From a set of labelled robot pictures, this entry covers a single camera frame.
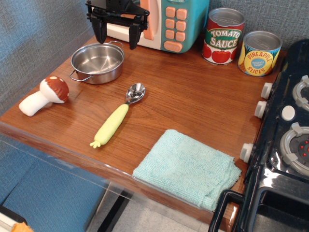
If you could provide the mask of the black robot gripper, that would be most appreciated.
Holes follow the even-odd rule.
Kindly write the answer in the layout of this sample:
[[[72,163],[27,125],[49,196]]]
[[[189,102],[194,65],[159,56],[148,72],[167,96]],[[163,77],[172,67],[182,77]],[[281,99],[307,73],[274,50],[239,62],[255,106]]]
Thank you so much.
[[[87,18],[92,24],[96,40],[103,44],[107,38],[107,24],[129,27],[129,46],[137,47],[143,30],[148,29],[150,12],[131,0],[87,0]]]

